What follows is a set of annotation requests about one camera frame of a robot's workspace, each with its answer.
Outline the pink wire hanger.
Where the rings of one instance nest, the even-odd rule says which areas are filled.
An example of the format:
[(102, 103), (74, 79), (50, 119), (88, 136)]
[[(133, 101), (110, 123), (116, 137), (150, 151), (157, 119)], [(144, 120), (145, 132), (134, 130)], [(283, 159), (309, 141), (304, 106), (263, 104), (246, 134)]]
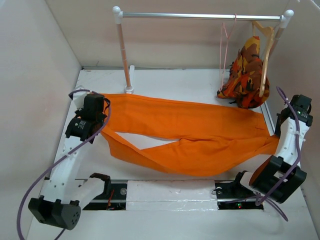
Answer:
[[(229, 40), (231, 38), (231, 35), (234, 31), (236, 22), (237, 22), (237, 14), (234, 15), (233, 18), (233, 26), (229, 32), (227, 32), (226, 24), (223, 22), (221, 24), (220, 28), (220, 45), (219, 45), (219, 78), (220, 78), (220, 87), (219, 91), (222, 91), (223, 85), (224, 85), (224, 79), (225, 79), (225, 71), (226, 71), (226, 60), (227, 60), (227, 54), (228, 54), (228, 48), (229, 48)], [(225, 49), (223, 54), (223, 39), (225, 37)]]

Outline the orange trousers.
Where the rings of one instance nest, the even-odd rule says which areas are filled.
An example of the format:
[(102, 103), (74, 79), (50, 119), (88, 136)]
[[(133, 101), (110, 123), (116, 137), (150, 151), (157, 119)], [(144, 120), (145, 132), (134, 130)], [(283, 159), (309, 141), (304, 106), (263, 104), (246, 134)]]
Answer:
[(248, 109), (107, 94), (111, 115), (102, 136), (113, 157), (169, 174), (210, 177), (260, 154), (279, 139)]

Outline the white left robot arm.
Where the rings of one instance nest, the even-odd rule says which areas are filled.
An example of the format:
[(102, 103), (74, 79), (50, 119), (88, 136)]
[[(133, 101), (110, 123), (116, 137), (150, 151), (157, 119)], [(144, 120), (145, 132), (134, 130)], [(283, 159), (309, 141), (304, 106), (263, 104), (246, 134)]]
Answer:
[(104, 199), (112, 192), (111, 178), (105, 174), (93, 173), (81, 185), (76, 182), (80, 155), (108, 123), (111, 102), (87, 89), (74, 90), (69, 97), (76, 111), (65, 131), (62, 161), (53, 167), (42, 194), (28, 203), (28, 209), (40, 223), (65, 230), (75, 228), (81, 211), (94, 198)]

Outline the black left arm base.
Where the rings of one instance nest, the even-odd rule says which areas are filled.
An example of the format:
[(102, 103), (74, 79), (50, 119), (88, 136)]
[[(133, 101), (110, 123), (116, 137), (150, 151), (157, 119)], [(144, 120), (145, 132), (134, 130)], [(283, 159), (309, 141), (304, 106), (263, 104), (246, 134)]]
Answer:
[(126, 209), (127, 182), (112, 182), (109, 195), (99, 195), (87, 206), (85, 211), (122, 211)]

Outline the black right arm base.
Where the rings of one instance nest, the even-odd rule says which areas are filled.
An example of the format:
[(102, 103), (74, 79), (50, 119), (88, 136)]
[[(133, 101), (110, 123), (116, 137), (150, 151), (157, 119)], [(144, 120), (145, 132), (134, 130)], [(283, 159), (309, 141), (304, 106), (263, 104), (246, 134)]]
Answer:
[(211, 194), (216, 197), (218, 210), (263, 210), (256, 206), (254, 193), (235, 181), (216, 181)]

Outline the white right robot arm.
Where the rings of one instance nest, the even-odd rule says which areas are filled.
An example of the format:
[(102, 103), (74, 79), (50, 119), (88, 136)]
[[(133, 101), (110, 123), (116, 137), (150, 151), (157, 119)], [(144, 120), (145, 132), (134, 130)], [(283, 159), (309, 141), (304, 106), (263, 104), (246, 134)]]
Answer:
[(301, 148), (313, 122), (311, 102), (307, 96), (294, 95), (290, 106), (277, 114), (275, 134), (279, 142), (275, 154), (255, 172), (236, 175), (231, 184), (235, 196), (243, 197), (250, 190), (282, 204), (302, 185), (307, 173), (301, 170)]

